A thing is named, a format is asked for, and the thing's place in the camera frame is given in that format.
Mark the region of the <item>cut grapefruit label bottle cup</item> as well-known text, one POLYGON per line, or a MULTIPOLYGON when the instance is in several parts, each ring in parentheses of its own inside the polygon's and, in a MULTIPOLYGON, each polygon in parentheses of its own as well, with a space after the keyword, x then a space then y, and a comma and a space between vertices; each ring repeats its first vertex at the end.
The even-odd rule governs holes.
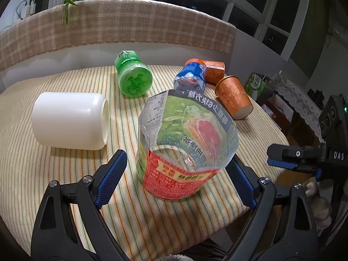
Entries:
POLYGON ((239 146, 226 109, 195 91, 167 90, 150 97, 138 127, 138 177, 163 200, 195 194, 228 165, 239 146))

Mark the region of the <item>white plastic cup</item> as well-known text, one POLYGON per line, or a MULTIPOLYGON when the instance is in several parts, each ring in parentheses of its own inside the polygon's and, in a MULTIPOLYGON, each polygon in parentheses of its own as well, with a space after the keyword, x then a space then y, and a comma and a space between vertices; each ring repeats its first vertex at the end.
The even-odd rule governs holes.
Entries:
POLYGON ((43 146, 101 150, 108 142, 109 110, 99 93, 43 92, 32 109, 32 130, 43 146))

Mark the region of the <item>orange paper cup front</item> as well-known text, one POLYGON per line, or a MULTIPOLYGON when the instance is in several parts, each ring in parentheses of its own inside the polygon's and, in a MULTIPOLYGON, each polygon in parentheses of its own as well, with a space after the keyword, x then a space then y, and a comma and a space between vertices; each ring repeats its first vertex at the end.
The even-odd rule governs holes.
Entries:
POLYGON ((234 120, 241 120, 253 111, 253 105, 238 77, 222 78, 215 87, 215 94, 234 120))

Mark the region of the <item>orange paper cup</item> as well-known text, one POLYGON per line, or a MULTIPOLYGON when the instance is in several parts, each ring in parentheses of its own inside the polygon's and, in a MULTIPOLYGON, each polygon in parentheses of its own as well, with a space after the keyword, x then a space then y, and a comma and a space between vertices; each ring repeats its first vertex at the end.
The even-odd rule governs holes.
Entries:
POLYGON ((241 120, 253 111, 253 105, 238 77, 222 78, 215 87, 215 94, 234 120, 241 120))
POLYGON ((190 62, 197 62, 206 66, 205 80, 210 84, 218 84, 225 76, 225 63, 220 61, 200 60, 197 58, 191 58, 185 62, 184 65, 190 62))

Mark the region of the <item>orange paper cup back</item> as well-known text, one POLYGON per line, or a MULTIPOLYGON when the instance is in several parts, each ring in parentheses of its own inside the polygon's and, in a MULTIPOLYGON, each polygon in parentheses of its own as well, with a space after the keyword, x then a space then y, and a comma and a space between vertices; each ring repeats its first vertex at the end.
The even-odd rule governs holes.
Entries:
POLYGON ((185 62, 184 65, 190 62, 197 62, 206 66, 205 80, 210 84, 218 84, 225 76, 225 63, 220 61, 200 60, 197 58, 191 58, 185 62))

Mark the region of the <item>blue cut bottle cup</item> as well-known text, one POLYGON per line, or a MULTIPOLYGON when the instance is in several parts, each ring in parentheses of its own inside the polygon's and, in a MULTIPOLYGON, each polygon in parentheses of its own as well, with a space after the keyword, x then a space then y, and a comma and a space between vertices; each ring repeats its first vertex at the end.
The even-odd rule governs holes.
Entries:
POLYGON ((206 65, 203 62, 190 61, 175 76, 173 87, 180 91, 195 91, 203 94, 206 87, 206 65))

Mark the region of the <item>green cut bottle cup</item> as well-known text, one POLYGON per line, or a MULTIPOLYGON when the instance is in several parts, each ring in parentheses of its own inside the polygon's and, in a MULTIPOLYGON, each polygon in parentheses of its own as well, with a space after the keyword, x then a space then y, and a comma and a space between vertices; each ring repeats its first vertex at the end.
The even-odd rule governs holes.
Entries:
POLYGON ((152 86, 152 73, 135 51, 121 51, 114 61, 120 91, 128 97, 140 97, 152 86))

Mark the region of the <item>white lace cloth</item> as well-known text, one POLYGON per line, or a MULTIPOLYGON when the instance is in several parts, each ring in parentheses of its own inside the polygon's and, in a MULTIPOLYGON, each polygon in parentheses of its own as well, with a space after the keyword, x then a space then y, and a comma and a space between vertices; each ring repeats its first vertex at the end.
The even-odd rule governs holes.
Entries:
POLYGON ((312 99, 295 82, 283 78, 281 71, 273 77, 273 82, 279 95, 289 102, 306 124, 312 129, 319 142, 323 143, 324 140, 321 136, 319 124, 321 110, 314 104, 312 99))

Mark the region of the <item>red cardboard box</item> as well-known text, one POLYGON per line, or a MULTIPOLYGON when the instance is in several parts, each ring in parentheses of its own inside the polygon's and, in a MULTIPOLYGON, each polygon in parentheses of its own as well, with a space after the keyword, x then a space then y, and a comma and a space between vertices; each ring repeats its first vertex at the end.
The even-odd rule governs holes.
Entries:
POLYGON ((264 101, 261 108, 271 117, 271 120, 273 120, 275 125, 284 134, 288 133, 291 127, 294 110, 279 94, 274 92, 264 101))

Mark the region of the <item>green white shopping bag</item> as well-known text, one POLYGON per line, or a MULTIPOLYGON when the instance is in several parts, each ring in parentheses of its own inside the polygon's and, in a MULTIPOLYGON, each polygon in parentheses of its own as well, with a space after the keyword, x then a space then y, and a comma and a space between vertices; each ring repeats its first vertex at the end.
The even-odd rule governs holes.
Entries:
POLYGON ((274 91, 271 77, 253 72, 245 84, 245 91, 254 101, 270 97, 274 91))

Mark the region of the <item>striped yellow table cloth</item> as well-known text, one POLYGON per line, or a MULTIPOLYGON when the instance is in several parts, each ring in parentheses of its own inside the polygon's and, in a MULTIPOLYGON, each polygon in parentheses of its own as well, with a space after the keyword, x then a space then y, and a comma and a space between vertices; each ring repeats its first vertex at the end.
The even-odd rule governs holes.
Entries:
POLYGON ((67 71, 17 82, 1 94, 1 218, 27 253, 44 192, 52 180, 74 183, 93 174, 119 149, 127 168, 101 209, 113 236, 131 260, 156 260, 203 242, 247 208, 227 173, 220 171, 195 195, 166 201, 149 194, 136 169, 138 117, 147 96, 126 98, 113 66, 67 71), (43 92, 96 92, 109 101, 109 138, 99 151, 45 147, 32 131, 34 103, 43 92))

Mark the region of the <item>plaid beige towel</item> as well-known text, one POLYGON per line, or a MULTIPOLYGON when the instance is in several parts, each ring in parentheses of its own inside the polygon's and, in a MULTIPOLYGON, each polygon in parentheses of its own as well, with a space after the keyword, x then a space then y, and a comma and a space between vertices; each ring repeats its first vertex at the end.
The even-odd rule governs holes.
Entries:
POLYGON ((34 14, 1 32, 1 70, 85 45, 178 44, 230 54, 236 27, 206 13, 153 0, 85 0, 34 14))

